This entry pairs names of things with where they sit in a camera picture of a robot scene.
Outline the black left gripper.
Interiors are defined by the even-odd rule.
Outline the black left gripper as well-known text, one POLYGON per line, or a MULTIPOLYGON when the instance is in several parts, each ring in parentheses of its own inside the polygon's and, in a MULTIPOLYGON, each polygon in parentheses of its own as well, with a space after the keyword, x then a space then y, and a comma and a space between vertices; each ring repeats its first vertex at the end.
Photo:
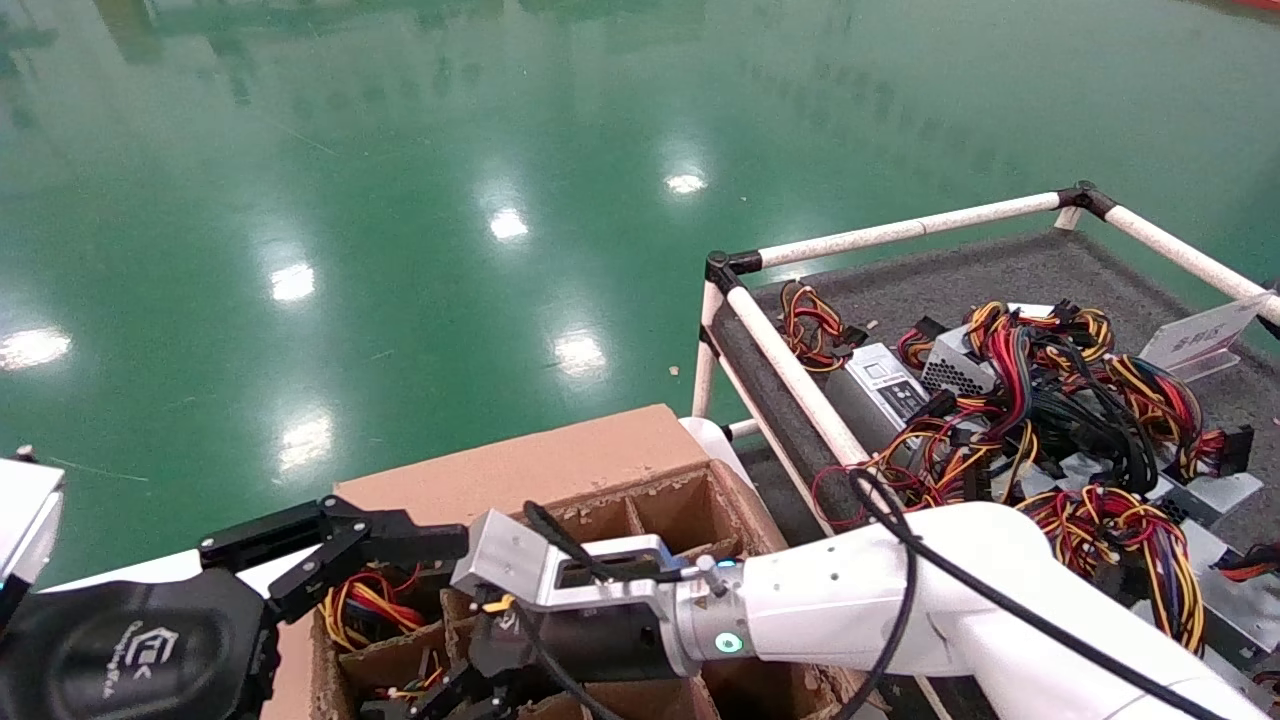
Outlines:
MULTIPOLYGON (((216 532, 198 557, 244 571, 312 547, 269 585, 280 623, 370 564, 408 587, 439 577, 468 552, 468 530, 323 497, 216 532)), ((3 630, 3 717, 256 719, 273 697, 279 630, 265 598, 228 571, 28 596, 3 630)))

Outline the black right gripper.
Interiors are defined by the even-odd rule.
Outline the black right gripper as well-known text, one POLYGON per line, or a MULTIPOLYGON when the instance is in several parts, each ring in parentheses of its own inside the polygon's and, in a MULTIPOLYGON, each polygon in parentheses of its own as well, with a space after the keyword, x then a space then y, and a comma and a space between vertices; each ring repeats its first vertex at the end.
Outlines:
POLYGON ((412 719, 516 719, 547 697, 547 684, 495 685, 489 676, 535 667, 548 653, 581 683, 698 676, 701 661, 682 644, 669 600, 630 600, 538 609, 516 600, 484 612, 466 659, 412 702, 412 719))

